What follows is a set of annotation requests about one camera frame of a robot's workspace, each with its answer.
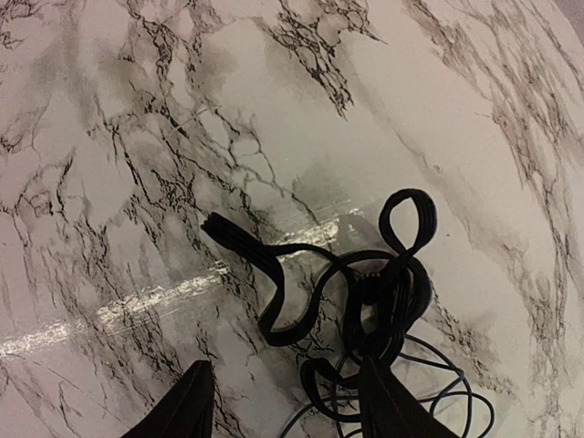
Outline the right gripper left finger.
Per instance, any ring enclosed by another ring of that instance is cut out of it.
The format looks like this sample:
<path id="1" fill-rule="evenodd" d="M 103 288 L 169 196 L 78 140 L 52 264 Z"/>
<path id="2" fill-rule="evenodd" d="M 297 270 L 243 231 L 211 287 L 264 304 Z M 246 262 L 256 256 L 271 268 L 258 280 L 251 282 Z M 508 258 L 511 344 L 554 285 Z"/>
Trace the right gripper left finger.
<path id="1" fill-rule="evenodd" d="M 196 360 L 153 409 L 122 438 L 210 438 L 214 374 L 209 360 Z"/>

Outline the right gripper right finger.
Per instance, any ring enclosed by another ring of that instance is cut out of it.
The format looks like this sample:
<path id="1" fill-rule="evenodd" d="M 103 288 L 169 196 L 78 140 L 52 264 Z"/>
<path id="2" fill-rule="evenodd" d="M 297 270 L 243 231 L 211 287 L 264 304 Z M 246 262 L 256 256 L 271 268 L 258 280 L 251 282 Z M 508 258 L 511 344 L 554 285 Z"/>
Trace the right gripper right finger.
<path id="1" fill-rule="evenodd" d="M 381 361 L 366 357 L 359 372 L 364 438 L 455 438 L 435 420 Z"/>

